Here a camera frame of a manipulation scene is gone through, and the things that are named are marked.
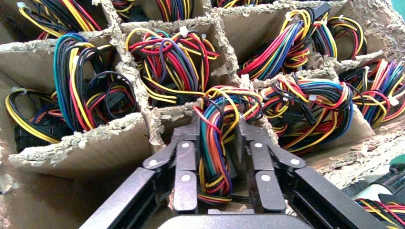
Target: black connector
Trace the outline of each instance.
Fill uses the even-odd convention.
[[[72,130],[67,126],[53,126],[45,124],[33,124],[38,129],[53,135],[57,139],[61,139],[63,136],[73,134]],[[14,140],[16,143],[17,152],[21,152],[28,147],[47,146],[49,142],[42,140],[30,133],[28,133],[21,126],[17,125],[14,128]]]
[[[317,8],[314,9],[314,18],[318,19],[322,15],[324,15],[326,12],[330,11],[330,5],[327,2],[322,3],[322,5],[318,6]]]
[[[124,108],[129,102],[129,98],[123,92],[113,93],[108,96],[108,108],[109,110],[118,110]]]
[[[302,120],[304,115],[299,111],[286,111],[283,113],[283,123],[293,126]]]
[[[310,125],[315,125],[316,124],[316,119],[312,111],[304,104],[301,104],[302,108],[302,113],[304,114],[305,118],[307,119],[307,122],[309,122]]]
[[[339,80],[343,81],[343,82],[347,82],[347,81],[351,80],[353,77],[355,77],[358,74],[361,74],[365,71],[366,71],[365,68],[355,68],[355,69],[345,71],[345,72],[339,74]]]
[[[176,96],[176,105],[181,106],[185,103],[192,103],[197,101],[197,97],[188,96],[188,95],[177,95]]]

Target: corrugated cardboard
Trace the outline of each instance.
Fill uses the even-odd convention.
[[[147,14],[153,19],[160,19],[154,1],[141,1]],[[0,187],[8,187],[9,191],[26,201],[36,202],[32,195],[38,184],[57,186],[63,184],[66,190],[76,192],[77,186],[71,178],[85,180],[102,180],[117,176],[123,171],[133,170],[150,153],[165,147],[170,141],[174,128],[190,122],[192,106],[200,101],[182,106],[154,108],[151,106],[148,93],[136,69],[132,55],[125,49],[127,35],[136,27],[151,30],[176,32],[180,26],[189,30],[197,30],[207,34],[217,48],[221,57],[211,61],[210,86],[233,85],[242,88],[259,90],[267,87],[273,80],[250,82],[249,79],[236,75],[238,63],[247,60],[263,43],[268,42],[279,33],[281,22],[286,12],[300,6],[317,6],[321,1],[280,0],[269,5],[255,7],[235,7],[231,9],[213,9],[209,0],[196,0],[193,19],[163,23],[162,21],[122,23],[110,0],[93,0],[93,4],[102,7],[108,28],[103,31],[85,32],[83,35],[95,45],[112,44],[117,50],[116,71],[124,74],[134,85],[139,108],[136,113],[115,120],[106,126],[67,136],[59,144],[28,148],[16,154],[12,130],[15,123],[9,118],[4,107],[4,98],[13,86],[33,88],[45,92],[54,90],[52,59],[55,40],[32,41],[26,43],[9,43],[0,45],[0,155],[3,154],[3,165],[0,165]],[[363,65],[369,60],[386,58],[401,59],[404,55],[405,23],[392,9],[387,0],[342,0],[329,2],[332,6],[330,16],[350,16],[365,29],[369,41],[369,54],[359,55],[355,60],[335,60],[325,58],[312,52],[309,56],[308,69],[298,72],[306,78],[326,78],[337,81],[337,74]],[[133,36],[139,41],[139,34]],[[29,103],[24,101],[23,111],[32,113]],[[355,116],[350,130],[337,141],[319,146],[319,154],[307,160],[320,173],[339,188],[346,187],[364,177],[370,170],[378,168],[391,158],[402,153],[404,143],[404,117],[399,117],[378,129],[371,129],[363,119],[360,111],[355,108]],[[269,136],[277,143],[277,135],[272,131],[271,124],[261,119],[257,125],[264,127]],[[25,176],[30,171],[51,174],[69,179],[43,177],[42,175]],[[21,183],[27,189],[12,189],[13,183]],[[54,198],[66,198],[65,193],[54,193]],[[81,208],[80,198],[72,199],[72,205]],[[0,223],[17,225],[14,228],[30,228],[18,222],[17,217],[4,213],[19,207],[12,204],[10,197],[0,196]],[[45,212],[56,210],[51,205],[40,206]],[[63,221],[66,228],[77,228],[85,217],[69,218]],[[41,228],[61,228],[62,224],[52,222]]]

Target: twisted wires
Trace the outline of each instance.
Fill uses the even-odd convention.
[[[248,89],[215,86],[205,93],[201,107],[193,107],[201,118],[198,193],[201,201],[221,205],[232,200],[225,144],[234,138],[233,130],[240,120],[239,115],[247,121],[262,117],[261,101],[259,94]]]
[[[100,31],[100,26],[75,0],[29,0],[37,9],[19,6],[21,15],[42,29],[38,39],[50,34],[61,37],[69,32]]]
[[[361,50],[363,54],[367,54],[367,40],[363,28],[354,19],[343,16],[331,17],[328,19],[328,28],[335,40],[345,34],[349,34],[353,38],[353,49],[348,59],[354,59]]]
[[[164,22],[190,19],[195,0],[156,0]]]
[[[314,40],[316,52],[319,52],[323,56],[327,55],[329,57],[337,58],[338,49],[336,47],[335,39],[326,25],[327,17],[328,14],[326,13],[322,20],[314,22],[314,26],[317,27],[317,29],[315,29],[312,39]]]
[[[129,45],[138,31],[146,34],[143,41]],[[149,96],[167,104],[182,104],[204,95],[210,76],[209,60],[216,60],[219,53],[197,31],[173,36],[163,31],[134,29],[127,37],[127,51],[140,63],[138,69]]]
[[[296,15],[299,15],[300,20],[289,24]],[[290,12],[276,39],[263,53],[245,62],[238,75],[248,74],[251,80],[265,80],[273,78],[281,68],[287,72],[305,65],[308,62],[312,35],[319,27],[315,26],[314,17],[313,9],[309,7],[297,8]]]
[[[387,62],[377,60],[366,63],[373,68],[371,72],[362,68],[356,74],[341,77],[355,87],[359,93],[355,93],[355,104],[361,105],[360,109],[364,118],[371,126],[376,127],[381,123],[390,121],[405,111],[405,104],[399,105],[398,100],[405,99],[405,86],[402,80],[405,77],[404,62]]]
[[[111,45],[95,47],[76,33],[62,36],[55,46],[53,74],[58,104],[64,120],[74,131],[96,128],[136,108],[132,83],[109,70],[115,50],[110,51],[108,64],[101,55],[111,48]],[[84,78],[88,62],[95,74],[90,81]]]
[[[259,0],[211,0],[213,7],[229,8],[234,6],[258,5]]]
[[[26,93],[27,96],[35,96],[37,97],[42,103],[43,108],[39,111],[39,113],[32,119],[26,119],[18,110],[15,100],[17,96],[24,95]],[[54,100],[52,100],[50,95],[30,90],[30,89],[18,89],[12,93],[10,93],[5,100],[5,105],[8,113],[13,118],[13,120],[21,126],[24,130],[28,133],[36,136],[44,141],[47,141],[52,144],[59,143],[61,139],[49,134],[40,128],[36,127],[34,124],[40,123],[45,115],[56,116],[61,118],[59,113],[57,104]]]
[[[280,146],[297,155],[338,138],[352,123],[353,94],[346,83],[282,76],[260,94]]]
[[[382,222],[386,222],[389,229],[405,228],[405,206],[394,202],[387,202],[387,205],[369,199],[355,200],[366,211]]]

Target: cable tie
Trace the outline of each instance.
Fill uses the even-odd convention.
[[[16,91],[18,91],[18,90],[22,90],[22,94],[21,95],[25,95],[25,94],[27,94],[27,89],[25,89],[25,88],[23,88],[23,87],[16,87],[16,86],[14,86],[14,87],[12,87],[11,88],[11,92],[16,92]]]
[[[284,93],[283,100],[287,102],[287,101],[288,101],[288,98],[287,98],[286,96],[289,96],[289,94],[288,94],[288,93]]]
[[[316,94],[310,94],[308,100],[316,101]]]
[[[262,98],[264,99],[264,100],[269,100],[270,98],[267,98],[266,97],[266,95],[265,95],[265,90],[262,90],[261,92],[260,92],[260,95],[262,96]]]
[[[287,19],[287,21],[292,21],[291,12],[286,13],[286,19]]]
[[[17,7],[27,9],[30,13],[32,13],[31,8],[29,8],[27,5],[25,5],[25,2],[22,2],[22,1],[17,2]]]
[[[180,34],[183,36],[183,38],[186,38],[188,33],[189,33],[189,31],[188,31],[187,27],[185,27],[185,26],[180,27]]]
[[[396,106],[399,104],[399,101],[392,96],[388,97],[388,101],[390,101],[391,106]]]

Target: white plastic part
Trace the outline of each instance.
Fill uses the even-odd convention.
[[[183,38],[187,37],[188,32],[189,31],[188,31],[187,27],[185,27],[185,26],[180,27],[180,35],[183,36]]]
[[[270,98],[267,98],[266,97],[266,95],[265,95],[265,90],[262,90],[261,92],[260,92],[260,95],[262,96],[262,98],[264,99],[264,100],[269,100]]]
[[[25,2],[22,2],[22,1],[17,2],[17,6],[18,6],[18,8],[24,8],[24,7],[27,7],[27,5],[25,5]]]
[[[353,199],[363,198],[363,199],[380,201],[380,198],[378,198],[378,194],[380,194],[380,193],[392,195],[390,190],[388,190],[386,187],[379,185],[379,184],[372,184],[368,188],[363,190],[361,193],[354,196]]]
[[[399,101],[392,96],[388,97],[388,101],[390,101],[391,106],[396,106],[399,104]]]
[[[283,100],[284,100],[284,101],[288,101],[288,98],[283,97]]]
[[[15,91],[18,91],[18,90],[22,90],[22,94],[21,94],[21,95],[27,94],[27,89],[25,89],[25,88],[23,88],[23,87],[12,87],[12,88],[10,89],[11,92],[15,92]]]
[[[287,19],[287,21],[292,21],[291,12],[286,13],[286,19]]]
[[[316,94],[310,94],[308,100],[316,101]]]
[[[29,8],[27,5],[25,5],[25,2],[17,2],[17,6],[18,8],[23,8],[23,9],[27,9],[30,13],[32,12],[31,8]]]

